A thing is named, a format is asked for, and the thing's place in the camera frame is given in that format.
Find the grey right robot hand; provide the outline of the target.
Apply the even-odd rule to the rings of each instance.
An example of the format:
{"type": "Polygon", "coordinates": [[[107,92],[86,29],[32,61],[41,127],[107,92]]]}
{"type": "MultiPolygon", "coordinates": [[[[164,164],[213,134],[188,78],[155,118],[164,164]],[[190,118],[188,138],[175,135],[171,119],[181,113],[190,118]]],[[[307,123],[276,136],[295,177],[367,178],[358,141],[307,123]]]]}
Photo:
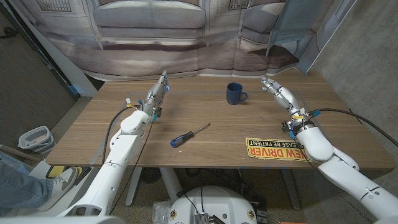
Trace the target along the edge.
{"type": "Polygon", "coordinates": [[[288,113],[292,121],[304,121],[305,110],[300,107],[290,90],[271,78],[262,77],[261,82],[264,85],[262,89],[274,97],[275,102],[288,113]]]}

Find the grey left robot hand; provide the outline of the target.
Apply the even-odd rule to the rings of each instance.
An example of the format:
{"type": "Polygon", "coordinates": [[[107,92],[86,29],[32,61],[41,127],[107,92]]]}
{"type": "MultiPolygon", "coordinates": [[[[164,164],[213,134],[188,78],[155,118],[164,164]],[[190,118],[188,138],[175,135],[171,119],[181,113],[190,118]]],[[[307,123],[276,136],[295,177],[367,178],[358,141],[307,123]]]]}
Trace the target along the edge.
{"type": "Polygon", "coordinates": [[[160,106],[168,90],[169,81],[167,71],[164,70],[157,83],[149,89],[147,98],[141,106],[141,110],[149,115],[152,122],[161,117],[162,108],[160,106]]]}

